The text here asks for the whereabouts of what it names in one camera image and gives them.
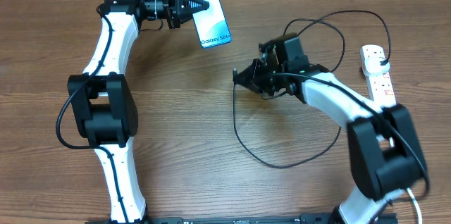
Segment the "Galaxy S24+ smartphone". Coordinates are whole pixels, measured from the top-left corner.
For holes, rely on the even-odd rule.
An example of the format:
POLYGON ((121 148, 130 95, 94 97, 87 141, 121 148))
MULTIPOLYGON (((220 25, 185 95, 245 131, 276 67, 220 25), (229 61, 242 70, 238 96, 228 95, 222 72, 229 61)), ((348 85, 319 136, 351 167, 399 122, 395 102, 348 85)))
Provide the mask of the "Galaxy S24+ smartphone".
POLYGON ((220 0, 204 1, 209 7, 193 15, 201 47, 206 49, 230 43, 232 36, 220 0))

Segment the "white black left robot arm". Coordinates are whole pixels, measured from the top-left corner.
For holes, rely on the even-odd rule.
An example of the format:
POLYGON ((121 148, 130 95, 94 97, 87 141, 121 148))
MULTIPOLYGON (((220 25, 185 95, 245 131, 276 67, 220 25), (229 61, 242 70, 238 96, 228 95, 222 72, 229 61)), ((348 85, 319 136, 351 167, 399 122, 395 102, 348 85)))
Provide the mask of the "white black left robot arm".
POLYGON ((160 20, 176 29, 211 7, 206 0, 104 0, 97 6, 97 47, 83 73, 68 78, 69 97, 58 115, 56 136, 65 147, 74 147, 61 134, 63 114, 71 107, 78 132, 87 139, 84 148, 94 150, 104 171, 111 201, 107 223, 150 222, 133 155, 137 107, 125 79, 142 22, 160 20))

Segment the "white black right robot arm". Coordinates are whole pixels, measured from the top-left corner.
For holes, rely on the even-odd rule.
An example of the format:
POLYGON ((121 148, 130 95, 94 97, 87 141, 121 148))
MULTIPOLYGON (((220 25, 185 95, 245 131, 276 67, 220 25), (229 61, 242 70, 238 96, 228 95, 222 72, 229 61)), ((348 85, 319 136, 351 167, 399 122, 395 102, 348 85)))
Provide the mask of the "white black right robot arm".
POLYGON ((283 35, 259 45, 256 58, 233 84, 272 97, 281 89, 323 111, 347 132, 355 188, 331 213, 303 213, 301 223, 397 223, 386 207, 399 201, 427 165, 412 117, 401 104, 383 106, 341 83, 304 54, 299 36, 283 35))

